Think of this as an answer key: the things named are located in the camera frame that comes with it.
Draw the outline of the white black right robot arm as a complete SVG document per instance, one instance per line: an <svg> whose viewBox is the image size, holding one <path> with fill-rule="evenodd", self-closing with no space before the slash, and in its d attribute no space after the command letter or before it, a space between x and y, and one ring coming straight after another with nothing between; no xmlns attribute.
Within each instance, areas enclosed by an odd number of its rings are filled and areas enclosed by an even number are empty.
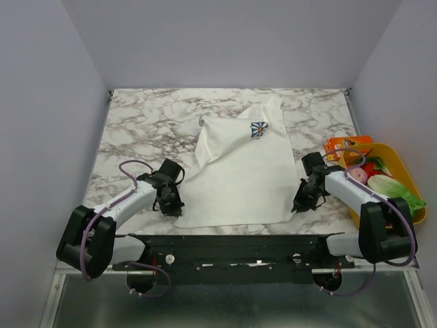
<svg viewBox="0 0 437 328"><path fill-rule="evenodd" d="M307 175L293 200L297 213L316 210L319 199L333 195L359 215L358 233L333 234L314 251L315 262L331 267L339 256L384 262L394 267L410 264L417 252L417 239L407 201L373 191L352 177L352 169L328 166L319 152L302 157Z"/></svg>

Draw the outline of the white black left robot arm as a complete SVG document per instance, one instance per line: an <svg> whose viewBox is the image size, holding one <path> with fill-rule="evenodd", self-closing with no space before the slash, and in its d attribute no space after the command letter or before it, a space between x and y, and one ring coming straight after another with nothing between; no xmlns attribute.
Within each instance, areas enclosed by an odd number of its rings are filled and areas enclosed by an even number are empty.
<svg viewBox="0 0 437 328"><path fill-rule="evenodd" d="M124 169L131 163L151 168L135 159L120 163L119 170L133 186L93 208L77 206L58 244L57 259L79 270L87 281L102 275L112 264L129 262L137 270L150 265L151 253L143 241L134 236L116 236L117 230L144 208L150 206L170 217L182 215L184 203L179 186L185 177L184 168L165 159L159 169L135 177Z"/></svg>

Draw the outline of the white t-shirt with flower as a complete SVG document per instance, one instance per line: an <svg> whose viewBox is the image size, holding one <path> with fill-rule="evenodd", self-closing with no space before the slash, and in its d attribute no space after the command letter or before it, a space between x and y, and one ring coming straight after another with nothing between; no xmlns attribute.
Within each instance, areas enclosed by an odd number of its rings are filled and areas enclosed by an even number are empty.
<svg viewBox="0 0 437 328"><path fill-rule="evenodd" d="M175 226L262 225L292 217L299 178L281 105L273 96L236 118L203 117Z"/></svg>

